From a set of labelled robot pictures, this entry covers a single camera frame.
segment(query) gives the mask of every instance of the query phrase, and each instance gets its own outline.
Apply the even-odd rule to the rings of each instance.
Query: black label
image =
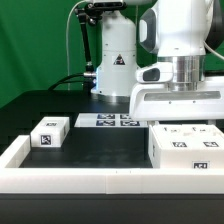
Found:
[[[187,144],[185,142],[173,142],[173,146],[177,148],[187,148]]]
[[[194,162],[193,168],[194,169],[208,169],[209,163],[208,162]]]
[[[120,54],[118,55],[116,61],[114,62],[114,65],[125,65],[124,59]]]
[[[57,126],[57,123],[47,123],[46,126],[55,127]]]
[[[96,126],[112,127],[115,126],[115,121],[97,121]]]
[[[41,135],[41,145],[51,145],[51,136],[50,135]]]
[[[214,148],[214,147],[219,147],[219,145],[216,143],[216,142],[204,142],[204,144],[205,144],[205,146],[206,147],[212,147],[212,148]]]

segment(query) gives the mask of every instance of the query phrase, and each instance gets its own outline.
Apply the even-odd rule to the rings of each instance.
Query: green backdrop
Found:
[[[77,0],[1,0],[0,2],[0,107],[28,90],[45,90],[67,74],[65,30]],[[149,7],[138,7],[138,15]],[[136,7],[123,14],[135,21]],[[84,53],[78,20],[70,25],[71,73],[84,70]],[[100,26],[88,28],[94,65],[101,61]],[[155,56],[140,46],[138,64],[148,65]],[[224,44],[217,50],[224,54]],[[223,69],[224,62],[209,55],[206,69]]]

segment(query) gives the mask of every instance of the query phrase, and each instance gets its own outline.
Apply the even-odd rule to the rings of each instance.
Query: white box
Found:
[[[214,125],[150,126],[154,168],[224,168],[223,133]]]
[[[31,145],[61,147],[69,129],[69,117],[44,117],[31,132]]]

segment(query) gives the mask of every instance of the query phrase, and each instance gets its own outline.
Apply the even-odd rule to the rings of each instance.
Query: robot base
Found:
[[[99,91],[92,89],[91,97],[94,100],[101,100],[109,103],[129,103],[130,96],[113,96],[113,95],[103,95]]]

